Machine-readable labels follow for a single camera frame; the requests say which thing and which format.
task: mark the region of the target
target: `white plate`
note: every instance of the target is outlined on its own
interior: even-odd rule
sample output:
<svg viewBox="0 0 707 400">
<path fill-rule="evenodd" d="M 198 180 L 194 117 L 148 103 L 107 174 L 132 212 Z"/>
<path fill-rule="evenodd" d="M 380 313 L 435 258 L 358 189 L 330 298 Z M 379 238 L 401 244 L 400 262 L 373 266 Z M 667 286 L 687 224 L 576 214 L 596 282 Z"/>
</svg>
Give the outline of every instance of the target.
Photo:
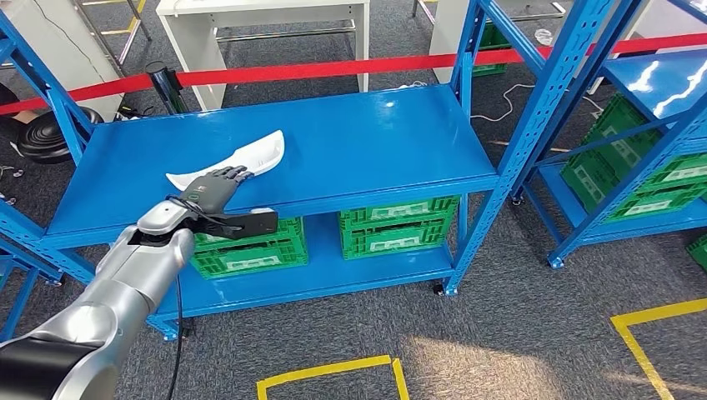
<svg viewBox="0 0 707 400">
<path fill-rule="evenodd" d="M 177 189 L 184 190 L 196 178 L 206 175 L 215 169 L 237 167 L 243 165 L 254 175 L 260 175 L 275 168 L 285 154 L 285 138 L 283 131 L 275 131 L 262 139 L 256 140 L 246 146 L 237 148 L 231 157 L 201 171 L 175 175 L 168 173 L 167 179 Z"/>
</svg>

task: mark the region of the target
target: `sunlight on floor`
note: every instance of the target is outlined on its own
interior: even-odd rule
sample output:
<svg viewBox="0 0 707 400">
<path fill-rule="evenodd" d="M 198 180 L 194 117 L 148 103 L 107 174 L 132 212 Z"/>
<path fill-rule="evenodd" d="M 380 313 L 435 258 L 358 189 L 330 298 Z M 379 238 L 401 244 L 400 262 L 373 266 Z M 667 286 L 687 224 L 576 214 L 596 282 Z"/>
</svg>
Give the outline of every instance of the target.
<svg viewBox="0 0 707 400">
<path fill-rule="evenodd" d="M 646 377 L 638 377 L 636 375 L 629 375 L 629 374 L 625 374 L 625 373 L 616 373 L 616 372 L 607 373 L 606 377 L 608 379 L 612 379 L 615 381 L 651 385 L 651 382 Z M 671 391 L 679 391 L 680 390 L 680 391 L 684 391 L 684 392 L 707 395 L 707 387 L 687 385 L 684 383 L 676 383 L 676 382 L 671 382 L 671 381 L 666 381 L 666 380 L 664 380 L 664 381 L 665 381 L 665 384 L 668 386 L 668 389 L 670 389 Z"/>
<path fill-rule="evenodd" d="M 403 348 L 410 395 L 418 400 L 564 400 L 553 370 L 536 357 L 429 337 L 409 337 Z"/>
</svg>

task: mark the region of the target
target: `shelf top surface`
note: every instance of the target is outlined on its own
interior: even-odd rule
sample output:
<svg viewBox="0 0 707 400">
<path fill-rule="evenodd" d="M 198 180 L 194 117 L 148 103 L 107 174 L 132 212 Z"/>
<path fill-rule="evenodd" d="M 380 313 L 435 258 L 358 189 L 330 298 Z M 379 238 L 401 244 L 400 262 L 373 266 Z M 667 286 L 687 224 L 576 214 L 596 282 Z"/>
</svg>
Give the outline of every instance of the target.
<svg viewBox="0 0 707 400">
<path fill-rule="evenodd" d="M 604 73 L 647 118 L 666 118 L 707 93 L 707 49 L 616 58 Z"/>
<path fill-rule="evenodd" d="M 165 173 L 214 165 L 278 129 L 282 161 L 242 184 L 227 212 L 308 202 L 310 213 L 323 213 L 333 210 L 319 211 L 319 202 L 452 183 L 471 189 L 497 176 L 446 85 L 111 122 L 97 126 L 48 234 L 134 223 L 178 193 Z"/>
<path fill-rule="evenodd" d="M 691 16 L 699 19 L 702 23 L 707 23 L 707 1 L 705 0 L 668 0 L 674 5 L 682 8 Z"/>
</svg>

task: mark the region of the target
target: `table leg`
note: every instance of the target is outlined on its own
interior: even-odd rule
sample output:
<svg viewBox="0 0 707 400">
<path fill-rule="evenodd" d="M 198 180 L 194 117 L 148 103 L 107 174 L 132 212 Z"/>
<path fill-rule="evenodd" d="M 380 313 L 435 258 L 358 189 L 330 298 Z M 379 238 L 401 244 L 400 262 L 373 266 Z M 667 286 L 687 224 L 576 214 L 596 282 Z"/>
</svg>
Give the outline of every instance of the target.
<svg viewBox="0 0 707 400">
<path fill-rule="evenodd" d="M 356 59 L 369 59 L 369 34 L 370 34 L 370 4 L 367 2 L 355 6 L 353 21 L 356 24 Z M 359 91 L 367 92 L 369 90 L 369 75 L 367 73 L 359 74 Z"/>
<path fill-rule="evenodd" d="M 179 17 L 160 16 L 159 19 L 184 71 L 226 68 L 209 15 L 182 14 Z M 193 90 L 202 110 L 214 110 L 221 108 L 226 85 L 194 86 Z"/>
</svg>

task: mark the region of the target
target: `black stanchion post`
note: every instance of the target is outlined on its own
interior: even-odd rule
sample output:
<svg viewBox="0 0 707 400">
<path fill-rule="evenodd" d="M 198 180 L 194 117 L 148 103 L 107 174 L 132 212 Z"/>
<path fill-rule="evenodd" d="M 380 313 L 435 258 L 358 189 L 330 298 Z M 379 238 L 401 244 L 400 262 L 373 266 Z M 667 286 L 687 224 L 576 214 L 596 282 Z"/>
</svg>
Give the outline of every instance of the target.
<svg viewBox="0 0 707 400">
<path fill-rule="evenodd" d="M 184 104 L 179 91 L 183 89 L 177 80 L 177 73 L 173 69 L 168 69 L 164 62 L 154 61 L 145 67 L 159 98 L 162 99 L 164 107 L 170 114 L 187 113 L 187 105 Z"/>
</svg>

